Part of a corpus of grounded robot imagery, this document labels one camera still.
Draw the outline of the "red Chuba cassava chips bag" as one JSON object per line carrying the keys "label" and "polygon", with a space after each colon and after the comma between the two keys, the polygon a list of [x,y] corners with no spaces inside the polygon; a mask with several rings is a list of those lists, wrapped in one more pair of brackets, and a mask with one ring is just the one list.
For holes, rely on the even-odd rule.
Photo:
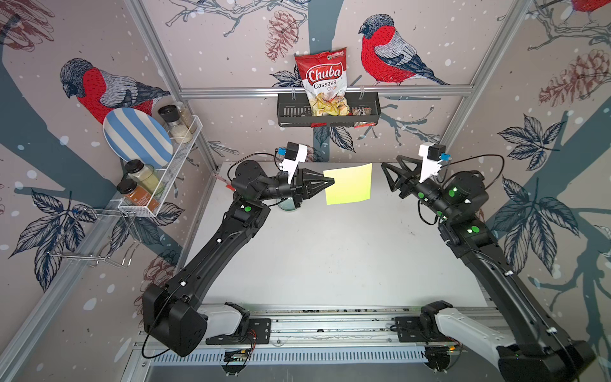
{"label": "red Chuba cassava chips bag", "polygon": [[313,116],[347,116],[350,113],[345,93],[347,49],[296,56],[302,87]]}

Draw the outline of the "blue white striped plate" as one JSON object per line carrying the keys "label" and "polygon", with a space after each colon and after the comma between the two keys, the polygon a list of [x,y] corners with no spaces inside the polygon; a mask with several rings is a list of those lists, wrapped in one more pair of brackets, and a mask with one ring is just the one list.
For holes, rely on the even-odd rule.
{"label": "blue white striped plate", "polygon": [[163,126],[133,108],[118,108],[103,121],[104,137],[125,162],[138,159],[155,169],[165,168],[173,158],[173,143]]}

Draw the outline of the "red pink utensil in cup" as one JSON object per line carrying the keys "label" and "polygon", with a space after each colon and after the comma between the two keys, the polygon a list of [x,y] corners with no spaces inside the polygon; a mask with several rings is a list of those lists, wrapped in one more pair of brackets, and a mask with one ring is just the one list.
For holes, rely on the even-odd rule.
{"label": "red pink utensil in cup", "polygon": [[230,191],[235,192],[235,188],[232,186],[232,183],[230,183],[230,181],[229,181],[229,180],[227,180],[227,179],[225,179],[225,178],[221,177],[219,174],[215,174],[215,175],[214,175],[214,178],[216,178],[216,180],[221,181],[222,183],[224,183],[224,184],[225,184],[225,187],[226,187],[227,189],[230,189]]}

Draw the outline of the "brown spice glass jar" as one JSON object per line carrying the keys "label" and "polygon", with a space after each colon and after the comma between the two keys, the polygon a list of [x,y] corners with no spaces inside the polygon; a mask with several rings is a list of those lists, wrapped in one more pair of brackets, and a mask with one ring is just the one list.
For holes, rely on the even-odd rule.
{"label": "brown spice glass jar", "polygon": [[189,128],[191,133],[194,133],[197,130],[197,126],[194,124],[194,117],[189,108],[182,102],[175,102],[174,105],[177,107],[179,114],[181,115],[181,121],[186,127]]}

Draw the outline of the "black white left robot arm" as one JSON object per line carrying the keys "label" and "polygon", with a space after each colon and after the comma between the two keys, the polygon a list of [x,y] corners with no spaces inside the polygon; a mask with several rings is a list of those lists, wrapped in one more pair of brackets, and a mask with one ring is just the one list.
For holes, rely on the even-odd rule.
{"label": "black white left robot arm", "polygon": [[230,302],[205,305],[206,294],[232,257],[263,227],[270,214],[268,200],[290,198],[299,207],[333,184],[333,178],[309,169],[296,167],[294,172],[270,177],[254,160],[240,163],[232,180],[232,203],[221,226],[173,278],[162,286],[151,284],[143,293],[147,335],[180,357],[214,337],[245,341],[249,311]]}

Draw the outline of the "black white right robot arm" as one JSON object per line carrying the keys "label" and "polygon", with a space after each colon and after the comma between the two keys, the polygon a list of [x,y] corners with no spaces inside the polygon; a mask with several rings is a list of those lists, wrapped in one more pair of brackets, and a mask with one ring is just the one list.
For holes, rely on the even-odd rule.
{"label": "black white right robot arm", "polygon": [[421,178],[423,161],[402,155],[397,161],[397,165],[381,165],[390,190],[401,198],[416,197],[435,214],[443,241],[488,292],[511,333],[491,329],[446,302],[423,307],[421,320],[426,329],[466,345],[495,366],[506,381],[579,380],[596,355],[545,312],[514,274],[506,251],[477,217],[476,211],[488,200],[483,174],[461,171],[441,186]]}

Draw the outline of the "green sauce jar black lid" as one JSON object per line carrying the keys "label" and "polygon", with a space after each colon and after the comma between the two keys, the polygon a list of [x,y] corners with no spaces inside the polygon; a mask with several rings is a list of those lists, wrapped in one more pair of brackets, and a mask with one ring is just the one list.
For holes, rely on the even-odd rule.
{"label": "green sauce jar black lid", "polygon": [[136,181],[151,195],[157,196],[164,191],[165,186],[151,165],[146,165],[139,159],[133,159],[125,164],[125,170],[129,178]]}

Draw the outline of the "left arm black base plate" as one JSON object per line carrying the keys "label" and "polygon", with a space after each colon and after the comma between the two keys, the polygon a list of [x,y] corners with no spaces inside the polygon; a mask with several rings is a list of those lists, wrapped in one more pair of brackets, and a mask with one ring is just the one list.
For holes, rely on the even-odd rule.
{"label": "left arm black base plate", "polygon": [[221,334],[205,340],[207,345],[267,345],[270,341],[271,320],[269,318],[245,318],[232,334]]}

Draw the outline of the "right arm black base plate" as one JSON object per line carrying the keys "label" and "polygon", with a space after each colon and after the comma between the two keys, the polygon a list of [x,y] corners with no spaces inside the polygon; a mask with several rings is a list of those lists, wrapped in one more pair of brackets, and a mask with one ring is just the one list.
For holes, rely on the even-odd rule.
{"label": "right arm black base plate", "polygon": [[400,342],[450,342],[458,344],[452,337],[447,337],[439,331],[433,318],[425,316],[396,317],[391,331],[398,334]]}

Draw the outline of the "pale green ceramic bowl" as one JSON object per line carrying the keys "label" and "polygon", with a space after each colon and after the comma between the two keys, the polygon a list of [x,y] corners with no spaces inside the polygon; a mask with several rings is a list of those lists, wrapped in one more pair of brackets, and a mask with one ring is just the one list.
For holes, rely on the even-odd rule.
{"label": "pale green ceramic bowl", "polygon": [[278,207],[286,212],[294,211],[298,208],[292,198],[286,198],[281,200],[281,202],[278,203]]}

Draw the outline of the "black lid spice grinder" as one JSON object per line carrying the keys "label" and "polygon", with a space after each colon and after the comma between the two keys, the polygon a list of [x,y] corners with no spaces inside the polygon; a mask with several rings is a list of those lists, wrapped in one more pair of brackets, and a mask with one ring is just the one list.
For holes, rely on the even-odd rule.
{"label": "black lid spice grinder", "polygon": [[170,136],[180,143],[189,143],[193,140],[193,135],[189,126],[184,123],[178,107],[168,104],[158,109],[158,114],[166,123]]}

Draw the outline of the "orange sauce jar black lid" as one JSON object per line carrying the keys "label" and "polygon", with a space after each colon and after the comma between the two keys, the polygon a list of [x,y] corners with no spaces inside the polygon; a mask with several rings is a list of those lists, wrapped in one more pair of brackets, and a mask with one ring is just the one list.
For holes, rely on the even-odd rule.
{"label": "orange sauce jar black lid", "polygon": [[117,186],[117,191],[133,205],[146,207],[151,212],[155,212],[159,203],[146,189],[131,178],[125,178]]}

